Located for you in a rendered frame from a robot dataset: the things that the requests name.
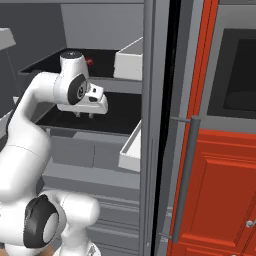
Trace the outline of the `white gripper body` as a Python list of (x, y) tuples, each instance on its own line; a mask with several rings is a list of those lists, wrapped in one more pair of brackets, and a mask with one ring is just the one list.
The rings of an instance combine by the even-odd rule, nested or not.
[(103, 95), (99, 102), (86, 102), (82, 100), (76, 105), (58, 104), (57, 108), (61, 111), (106, 114), (108, 111), (108, 101), (106, 96)]

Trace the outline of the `black fridge shelf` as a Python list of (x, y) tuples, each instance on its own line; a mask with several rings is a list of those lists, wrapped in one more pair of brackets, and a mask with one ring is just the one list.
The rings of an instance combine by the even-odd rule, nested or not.
[(141, 120), (142, 96), (117, 92), (106, 92), (105, 95), (108, 100), (106, 114), (95, 114), (90, 118), (87, 113), (81, 113), (76, 117), (72, 112), (60, 111), (53, 106), (37, 123), (43, 127), (130, 135)]
[(59, 73), (60, 55), (67, 51), (78, 51), (86, 58), (93, 60), (93, 65), (88, 66), (89, 76), (96, 78), (112, 78), (114, 74), (114, 61), (117, 50), (105, 49), (76, 49), (63, 48), (53, 54), (23, 68), (19, 75), (27, 75), (34, 70)]

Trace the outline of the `grey fridge drawer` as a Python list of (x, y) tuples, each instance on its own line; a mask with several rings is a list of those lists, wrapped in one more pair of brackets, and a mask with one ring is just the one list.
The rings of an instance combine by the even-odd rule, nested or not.
[(54, 163), (87, 168), (118, 169), (125, 136), (51, 129)]

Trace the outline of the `large white door bin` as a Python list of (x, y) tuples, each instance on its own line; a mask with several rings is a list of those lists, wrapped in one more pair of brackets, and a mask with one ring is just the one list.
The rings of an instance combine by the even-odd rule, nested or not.
[(118, 166), (131, 171), (140, 171), (141, 160), (141, 123), (138, 123), (132, 134), (119, 152)]

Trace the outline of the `small white door bin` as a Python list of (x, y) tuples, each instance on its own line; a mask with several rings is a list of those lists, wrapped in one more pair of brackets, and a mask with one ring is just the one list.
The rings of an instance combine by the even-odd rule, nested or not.
[(115, 54), (115, 78), (141, 81), (142, 68), (143, 38), (135, 40)]

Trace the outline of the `grey fridge door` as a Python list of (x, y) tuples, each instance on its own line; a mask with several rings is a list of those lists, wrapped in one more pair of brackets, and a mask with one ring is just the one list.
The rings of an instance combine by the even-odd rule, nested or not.
[(166, 256), (203, 5), (145, 0), (138, 256)]

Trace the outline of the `grey fridge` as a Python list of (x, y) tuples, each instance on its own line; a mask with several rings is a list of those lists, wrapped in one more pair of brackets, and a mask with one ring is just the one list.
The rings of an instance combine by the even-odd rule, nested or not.
[[(16, 44), (0, 53), (0, 116), (13, 107), (26, 75), (19, 71), (63, 48), (117, 50), (143, 34), (143, 5), (109, 0), (107, 3), (0, 2), (0, 27), (10, 28)], [(140, 94), (136, 81), (91, 77), (106, 92)], [(39, 105), (38, 121), (53, 105)], [(43, 127), (75, 132), (93, 132)], [(140, 176), (117, 170), (59, 164), (51, 158), (40, 187), (86, 192), (101, 204), (101, 216), (90, 227), (102, 256), (138, 256)]]

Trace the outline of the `red cabinet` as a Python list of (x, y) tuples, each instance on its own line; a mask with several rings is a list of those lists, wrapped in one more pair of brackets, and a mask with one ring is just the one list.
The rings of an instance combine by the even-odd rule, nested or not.
[[(208, 2), (203, 5), (199, 37), (197, 41), (196, 58), (194, 63), (193, 77), (192, 77), (190, 97), (189, 97), (188, 110), (187, 110), (187, 116), (189, 118), (191, 118), (192, 116), (200, 117), (200, 106), (201, 106), (202, 94), (204, 89), (204, 81), (205, 81), (206, 72), (207, 72), (208, 59), (210, 54), (210, 48), (212, 43), (218, 5), (219, 5), (219, 0), (208, 0)], [(213, 130), (213, 129), (203, 129), (200, 123), (198, 135), (199, 135), (199, 132), (202, 130)], [(185, 154), (186, 154), (186, 147), (181, 151), (181, 156), (180, 156), (178, 178), (176, 183), (176, 193), (174, 197), (174, 214), (176, 214), (176, 209), (177, 209), (178, 195), (180, 191)], [(170, 227), (170, 235), (173, 232), (173, 225), (174, 225), (174, 221), (172, 220), (171, 227)], [(167, 249), (166, 256), (173, 256), (173, 253), (172, 253), (173, 246), (177, 243), (173, 243), (172, 240), (168, 242), (168, 249)]]

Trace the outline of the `grey built-in oven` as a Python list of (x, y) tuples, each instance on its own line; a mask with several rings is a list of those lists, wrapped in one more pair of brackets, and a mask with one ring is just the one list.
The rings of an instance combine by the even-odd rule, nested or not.
[(256, 134), (256, 0), (219, 0), (200, 117), (203, 129)]

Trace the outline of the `red cabinet door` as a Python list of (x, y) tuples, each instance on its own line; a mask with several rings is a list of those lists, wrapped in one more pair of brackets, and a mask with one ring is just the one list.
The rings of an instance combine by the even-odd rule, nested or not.
[(256, 135), (199, 132), (173, 256), (256, 256)]

